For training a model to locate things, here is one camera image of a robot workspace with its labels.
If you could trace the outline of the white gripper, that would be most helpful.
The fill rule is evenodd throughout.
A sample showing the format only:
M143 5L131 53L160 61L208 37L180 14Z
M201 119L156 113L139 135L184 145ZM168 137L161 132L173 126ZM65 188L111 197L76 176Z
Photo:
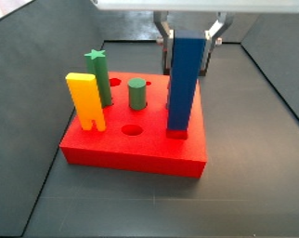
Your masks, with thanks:
M221 35L233 23L235 14L299 13L299 0L91 0L100 10L151 10L159 30L157 43L163 46L163 70L169 73L172 60L173 30L168 25L168 11L219 12L217 20L204 32L203 56L213 51Z

